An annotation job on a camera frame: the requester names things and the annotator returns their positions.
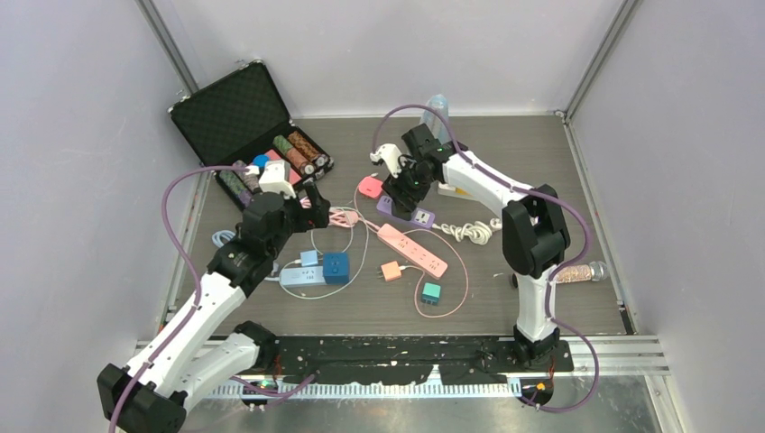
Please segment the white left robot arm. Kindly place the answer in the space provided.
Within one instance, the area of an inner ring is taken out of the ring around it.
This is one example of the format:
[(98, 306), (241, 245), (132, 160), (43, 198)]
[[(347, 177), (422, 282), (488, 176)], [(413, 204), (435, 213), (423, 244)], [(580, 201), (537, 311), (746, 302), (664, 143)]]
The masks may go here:
[(267, 373), (276, 363), (276, 336), (245, 321), (217, 348), (199, 349), (268, 277), (297, 233), (329, 225), (330, 203), (312, 181), (304, 207), (290, 185), (256, 194), (198, 279), (194, 294), (164, 329), (125, 366), (108, 364), (97, 388), (109, 431), (178, 432), (188, 413), (218, 385), (251, 369)]

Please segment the pink cube socket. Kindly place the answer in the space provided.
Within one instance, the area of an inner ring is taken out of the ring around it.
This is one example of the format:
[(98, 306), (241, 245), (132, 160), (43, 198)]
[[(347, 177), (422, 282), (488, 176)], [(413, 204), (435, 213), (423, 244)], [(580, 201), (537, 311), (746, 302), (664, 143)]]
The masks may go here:
[(383, 194), (383, 182), (376, 177), (366, 176), (360, 180), (357, 191), (365, 197), (379, 199)]

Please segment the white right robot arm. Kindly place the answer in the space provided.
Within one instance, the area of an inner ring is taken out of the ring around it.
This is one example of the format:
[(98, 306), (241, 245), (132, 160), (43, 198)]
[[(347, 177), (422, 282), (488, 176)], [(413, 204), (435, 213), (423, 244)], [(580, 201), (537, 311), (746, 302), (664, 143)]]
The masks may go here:
[(512, 350), (527, 370), (538, 370), (551, 357), (560, 337), (553, 321), (553, 273), (565, 258), (570, 234), (556, 191), (519, 183), (481, 161), (462, 143), (440, 142), (424, 124), (402, 136), (407, 150), (375, 145), (370, 160), (385, 165), (382, 189), (392, 199), (392, 213), (413, 216), (435, 183), (464, 190), (497, 215), (502, 224), (502, 253), (516, 274), (519, 316)]

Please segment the dark blue cube socket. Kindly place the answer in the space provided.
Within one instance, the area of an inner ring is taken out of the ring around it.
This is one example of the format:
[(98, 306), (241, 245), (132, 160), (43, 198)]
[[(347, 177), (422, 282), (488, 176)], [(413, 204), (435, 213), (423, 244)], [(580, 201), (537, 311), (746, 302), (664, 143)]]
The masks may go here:
[(350, 282), (350, 262), (345, 252), (325, 253), (322, 275), (328, 285), (345, 285)]

